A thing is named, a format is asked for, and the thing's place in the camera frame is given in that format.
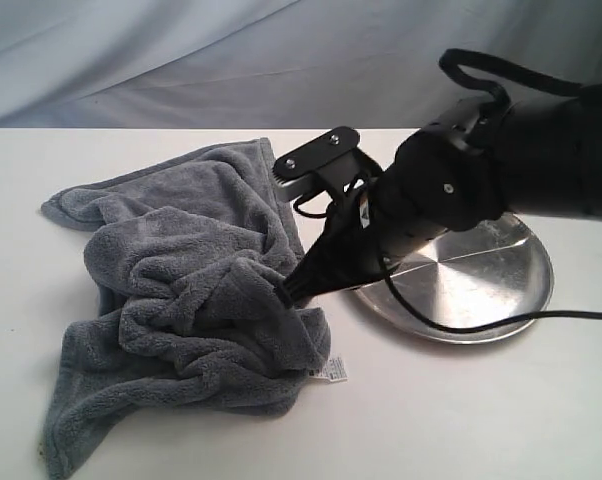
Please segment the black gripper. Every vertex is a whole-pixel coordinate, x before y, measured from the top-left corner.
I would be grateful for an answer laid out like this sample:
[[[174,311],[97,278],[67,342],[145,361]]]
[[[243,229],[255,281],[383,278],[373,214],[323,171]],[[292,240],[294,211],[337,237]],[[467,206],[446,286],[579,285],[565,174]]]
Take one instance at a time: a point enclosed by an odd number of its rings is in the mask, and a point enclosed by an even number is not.
[[[315,296],[357,289],[396,270],[396,259],[381,249],[369,211],[368,195],[360,192],[344,212],[329,218],[300,267],[275,287],[284,306],[306,306]]]

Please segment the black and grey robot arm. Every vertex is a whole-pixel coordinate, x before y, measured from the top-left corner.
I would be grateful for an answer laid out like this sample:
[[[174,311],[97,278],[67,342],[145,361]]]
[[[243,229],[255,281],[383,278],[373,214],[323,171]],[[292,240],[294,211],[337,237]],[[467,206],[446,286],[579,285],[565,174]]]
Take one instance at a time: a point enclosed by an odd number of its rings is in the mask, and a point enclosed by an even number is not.
[[[330,197],[324,229],[277,289],[285,305],[381,280],[448,232],[505,213],[602,220],[602,84],[487,111],[471,97],[398,147],[388,167],[334,128],[279,157],[286,201]]]

